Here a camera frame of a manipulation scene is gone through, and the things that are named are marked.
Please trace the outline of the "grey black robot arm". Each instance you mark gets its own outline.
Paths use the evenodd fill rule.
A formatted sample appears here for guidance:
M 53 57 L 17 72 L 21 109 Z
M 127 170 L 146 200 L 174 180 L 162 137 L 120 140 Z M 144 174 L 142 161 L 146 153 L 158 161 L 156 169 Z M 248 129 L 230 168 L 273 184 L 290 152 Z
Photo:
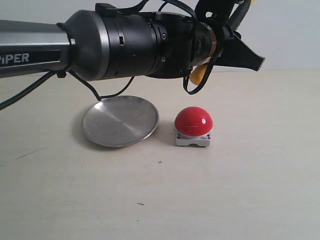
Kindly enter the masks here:
M 212 62 L 258 71 L 264 58 L 241 39 L 237 27 L 248 0 L 200 0 L 183 14 L 144 12 L 97 3 L 66 22 L 0 22 L 0 76 L 73 71 L 85 81 L 148 76 L 176 79 Z

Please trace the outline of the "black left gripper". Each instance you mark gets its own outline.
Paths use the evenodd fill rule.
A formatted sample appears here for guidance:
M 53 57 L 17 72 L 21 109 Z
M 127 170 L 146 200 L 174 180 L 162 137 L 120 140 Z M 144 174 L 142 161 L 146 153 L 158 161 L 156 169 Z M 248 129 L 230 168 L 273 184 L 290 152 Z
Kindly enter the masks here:
M 208 27 L 214 48 L 223 48 L 217 59 L 220 67 L 258 71 L 265 57 L 256 54 L 237 32 L 242 23 L 240 0 L 199 0 L 195 7 L 197 19 Z

